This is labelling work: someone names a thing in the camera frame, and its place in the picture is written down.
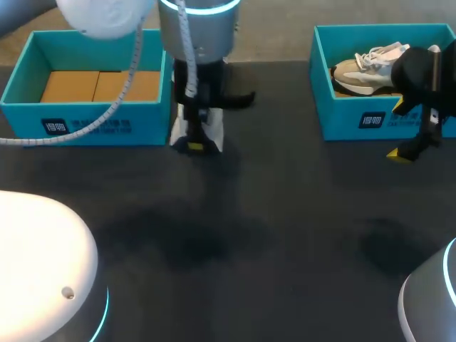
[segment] brown box lid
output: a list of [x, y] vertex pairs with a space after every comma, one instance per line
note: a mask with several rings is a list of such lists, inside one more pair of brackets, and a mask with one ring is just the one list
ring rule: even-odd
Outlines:
[[[93, 102], [113, 102], [122, 91], [128, 72], [101, 72]], [[159, 71], [138, 71], [124, 101], [154, 102], [160, 91]]]
[[98, 75], [98, 71], [53, 71], [41, 102], [92, 102]]

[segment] table surface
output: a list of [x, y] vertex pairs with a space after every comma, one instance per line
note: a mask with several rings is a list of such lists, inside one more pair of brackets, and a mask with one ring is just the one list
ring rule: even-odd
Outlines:
[[86, 221], [113, 342], [403, 341], [400, 286], [455, 235], [455, 141], [413, 166], [385, 158], [395, 142], [327, 143], [306, 62], [233, 71], [258, 98], [225, 113], [223, 155], [3, 147], [0, 188]]

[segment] cardboard box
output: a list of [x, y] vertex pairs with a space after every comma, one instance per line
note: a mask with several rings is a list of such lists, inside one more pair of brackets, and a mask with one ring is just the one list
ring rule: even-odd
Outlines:
[[[47, 102], [49, 97], [45, 90], [48, 81], [51, 82], [50, 86], [55, 83], [55, 76], [51, 74], [53, 71], [98, 73], [128, 70], [134, 42], [134, 34], [104, 41], [90, 39], [77, 31], [33, 32], [0, 102], [16, 136], [49, 138], [73, 133], [99, 118], [109, 109], [110, 101], [94, 103], [89, 101], [87, 94], [80, 93], [87, 101]], [[123, 103], [102, 127], [87, 136], [60, 145], [164, 145], [170, 120], [172, 58], [163, 50], [159, 30], [144, 30], [144, 46], [138, 70], [160, 74], [156, 100], [149, 98]], [[87, 91], [93, 91], [93, 84]], [[64, 129], [50, 131], [48, 127], [54, 127], [53, 123], [58, 123]]]
[[[310, 79], [325, 140], [412, 138], [418, 132], [421, 107], [407, 116], [392, 114], [397, 94], [373, 97], [338, 97], [328, 69], [354, 54], [396, 41], [428, 48], [446, 48], [455, 35], [446, 24], [388, 24], [316, 26], [310, 56]], [[443, 126], [444, 137], [456, 137], [456, 120]]]
[[40, 102], [92, 102], [99, 75], [98, 71], [53, 71]]
[[[117, 99], [123, 85], [128, 78], [128, 72], [103, 72], [100, 73], [93, 96], [93, 102], [112, 102]], [[159, 71], [138, 71], [135, 74], [130, 91], [125, 96], [125, 101], [154, 102], [160, 91]]]

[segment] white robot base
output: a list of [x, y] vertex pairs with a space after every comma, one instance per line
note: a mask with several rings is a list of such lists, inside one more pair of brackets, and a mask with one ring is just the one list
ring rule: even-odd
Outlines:
[[45, 197], [0, 191], [0, 341], [101, 342], [109, 292], [84, 221]]
[[398, 300], [407, 342], [456, 341], [456, 244], [453, 240], [404, 282]]

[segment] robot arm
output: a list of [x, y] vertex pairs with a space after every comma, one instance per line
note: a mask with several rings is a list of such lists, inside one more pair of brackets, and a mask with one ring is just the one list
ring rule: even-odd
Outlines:
[[[175, 59], [175, 100], [180, 106], [170, 144], [179, 151], [221, 152], [222, 109], [242, 109], [254, 101], [254, 93], [223, 94], [224, 57], [234, 46], [239, 2], [158, 0], [163, 46]], [[57, 0], [57, 4], [82, 34], [114, 39], [137, 27], [140, 31], [153, 1]], [[216, 125], [209, 124], [211, 116], [217, 117], [211, 120]]]

